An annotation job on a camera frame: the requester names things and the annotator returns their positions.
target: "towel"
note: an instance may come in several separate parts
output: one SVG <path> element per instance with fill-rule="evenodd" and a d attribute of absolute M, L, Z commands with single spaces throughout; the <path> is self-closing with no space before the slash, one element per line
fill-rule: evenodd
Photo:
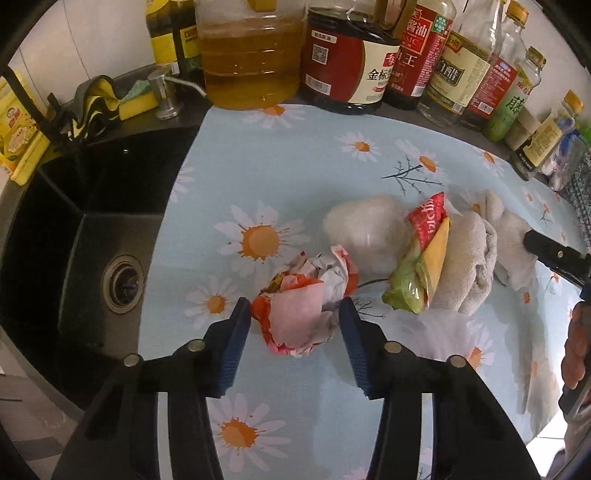
<path fill-rule="evenodd" d="M 447 254 L 431 307 L 472 315 L 491 292 L 496 232 L 472 210 L 450 218 Z"/>
<path fill-rule="evenodd" d="M 526 287 L 534 276 L 538 260 L 523 246 L 524 236 L 531 227 L 523 218 L 507 210 L 501 198 L 491 190 L 486 191 L 485 205 L 480 214 L 496 230 L 495 275 L 501 283 L 514 290 Z"/>

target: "plastic bottle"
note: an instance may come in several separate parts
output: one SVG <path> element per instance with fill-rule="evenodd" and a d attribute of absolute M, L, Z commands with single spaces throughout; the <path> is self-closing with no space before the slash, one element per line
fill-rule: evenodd
<path fill-rule="evenodd" d="M 522 179 L 534 177 L 554 147 L 574 130 L 577 116 L 582 111 L 583 102 L 569 90 L 535 133 L 511 154 L 513 168 Z"/>
<path fill-rule="evenodd" d="M 418 110 L 446 127 L 457 121 L 501 52 L 505 0 L 479 0 L 454 23 Z"/>
<path fill-rule="evenodd" d="M 482 130 L 517 77 L 527 53 L 521 31 L 525 28 L 528 16 L 528 11 L 521 4 L 511 1 L 507 7 L 507 16 L 501 25 L 501 53 L 464 110 L 463 125 Z"/>
<path fill-rule="evenodd" d="M 148 0 L 146 25 L 156 64 L 195 80 L 201 67 L 195 4 L 191 0 Z"/>
<path fill-rule="evenodd" d="M 483 130 L 486 138 L 498 142 L 507 134 L 531 91 L 542 81 L 540 73 L 545 64 L 544 56 L 534 47 L 530 47 L 517 78 L 513 81 L 499 106 L 492 112 L 491 119 Z"/>
<path fill-rule="evenodd" d="M 376 111 L 417 0 L 311 0 L 302 50 L 302 94 L 336 113 Z"/>
<path fill-rule="evenodd" d="M 449 0 L 419 0 L 402 34 L 398 56 L 384 101 L 403 110 L 414 110 L 456 18 L 456 7 Z"/>
<path fill-rule="evenodd" d="M 305 0 L 199 0 L 207 97 L 234 110 L 272 107 L 300 84 Z"/>

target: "screw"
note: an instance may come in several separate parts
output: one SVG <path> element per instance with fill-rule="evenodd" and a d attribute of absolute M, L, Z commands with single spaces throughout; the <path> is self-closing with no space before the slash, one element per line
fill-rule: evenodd
<path fill-rule="evenodd" d="M 463 368 L 466 366 L 466 359 L 462 356 L 454 355 L 451 358 L 450 363 L 456 368 Z"/>
<path fill-rule="evenodd" d="M 136 353 L 132 353 L 125 357 L 123 360 L 123 364 L 126 367 L 135 367 L 139 363 L 139 355 Z"/>
<path fill-rule="evenodd" d="M 398 342 L 386 342 L 384 344 L 384 350 L 388 353 L 400 353 L 402 352 L 402 345 Z"/>
<path fill-rule="evenodd" d="M 189 342 L 189 344 L 187 345 L 187 348 L 189 349 L 190 352 L 200 352 L 201 350 L 203 350 L 205 348 L 205 342 L 203 340 L 201 340 L 200 338 L 198 338 L 196 340 L 191 340 Z"/>

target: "wall tile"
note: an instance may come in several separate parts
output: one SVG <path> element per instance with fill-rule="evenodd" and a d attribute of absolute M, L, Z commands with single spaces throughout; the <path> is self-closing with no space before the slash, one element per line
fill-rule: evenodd
<path fill-rule="evenodd" d="M 55 3 L 21 45 L 29 75 L 42 98 L 53 92 L 59 102 L 74 97 L 76 88 L 88 80 L 72 40 L 63 0 Z"/>
<path fill-rule="evenodd" d="M 47 100 L 45 100 L 44 98 L 41 97 L 41 95 L 39 95 L 39 92 L 37 91 L 37 87 L 35 86 L 35 83 L 31 79 L 31 76 L 29 75 L 29 71 L 27 70 L 27 66 L 25 65 L 25 61 L 22 59 L 22 52 L 21 52 L 20 48 L 14 54 L 14 57 L 8 63 L 8 65 L 13 70 L 17 70 L 17 71 L 19 71 L 19 73 L 22 74 L 23 79 L 25 80 L 25 82 L 28 85 L 29 91 L 31 92 L 31 95 L 33 96 L 33 100 L 35 101 L 35 104 L 37 104 L 37 106 L 41 109 L 41 111 L 43 113 L 45 113 L 44 106 L 48 105 Z"/>
<path fill-rule="evenodd" d="M 88 75 L 117 77 L 154 63 L 145 0 L 64 0 Z"/>

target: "green bottle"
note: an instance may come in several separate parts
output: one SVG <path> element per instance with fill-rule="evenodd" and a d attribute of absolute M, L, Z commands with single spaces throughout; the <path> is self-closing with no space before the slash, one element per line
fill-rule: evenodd
<path fill-rule="evenodd" d="M 482 131 L 486 138 L 493 142 L 498 142 L 506 135 L 511 125 L 521 112 L 525 101 L 530 96 L 531 91 L 542 81 L 540 71 L 544 68 L 546 59 L 534 47 L 527 51 L 525 61 L 517 78 L 501 100 L 499 106 L 495 108 L 491 119 Z"/>

